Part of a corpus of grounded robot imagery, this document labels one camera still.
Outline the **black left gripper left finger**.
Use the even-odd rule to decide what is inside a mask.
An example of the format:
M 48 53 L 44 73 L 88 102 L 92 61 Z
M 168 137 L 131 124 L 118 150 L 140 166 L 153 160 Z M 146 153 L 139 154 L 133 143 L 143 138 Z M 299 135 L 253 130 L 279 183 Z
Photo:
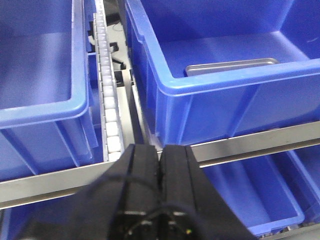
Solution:
M 21 240 L 106 240 L 111 231 L 126 188 L 136 184 L 154 196 L 154 182 L 134 173 L 143 166 L 157 166 L 153 145 L 131 144 L 101 176 L 66 199 L 40 208 L 21 230 Z

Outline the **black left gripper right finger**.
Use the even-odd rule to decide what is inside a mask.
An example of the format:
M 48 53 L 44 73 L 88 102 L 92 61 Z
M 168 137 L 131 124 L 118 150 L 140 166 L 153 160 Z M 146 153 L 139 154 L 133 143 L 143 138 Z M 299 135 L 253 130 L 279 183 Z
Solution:
M 212 185 L 191 147 L 166 145 L 159 164 L 161 193 L 182 228 L 180 239 L 256 239 Z

